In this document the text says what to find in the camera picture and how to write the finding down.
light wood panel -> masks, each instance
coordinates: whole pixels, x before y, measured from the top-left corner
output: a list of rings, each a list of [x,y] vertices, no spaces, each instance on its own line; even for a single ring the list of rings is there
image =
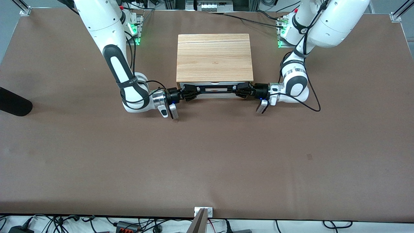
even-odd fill
[[[249,34],[178,35],[177,82],[253,81]]]

brown table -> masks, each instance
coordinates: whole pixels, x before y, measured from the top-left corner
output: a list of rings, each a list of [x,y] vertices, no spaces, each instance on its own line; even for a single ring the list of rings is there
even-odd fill
[[[277,81],[289,51],[273,28],[156,11],[137,70],[175,86],[177,35],[191,33],[249,33],[259,83]],[[77,15],[33,9],[0,68],[0,86],[34,104],[25,117],[0,113],[0,212],[191,217],[212,206],[216,218],[413,221],[413,65],[401,25],[364,15],[342,44],[307,60],[320,113],[198,100],[178,104],[173,121],[123,109]]]

metal post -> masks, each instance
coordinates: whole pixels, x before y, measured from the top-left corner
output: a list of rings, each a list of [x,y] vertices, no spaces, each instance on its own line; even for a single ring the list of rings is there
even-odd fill
[[[30,15],[31,6],[28,6],[23,0],[12,0],[12,2],[14,2],[16,6],[18,6],[21,9],[20,11],[21,16]]]
[[[407,0],[401,7],[395,12],[391,12],[390,18],[392,22],[400,22],[401,16],[405,14],[414,5],[414,0]]]
[[[205,233],[207,226],[208,209],[201,208],[195,216],[187,233]]]

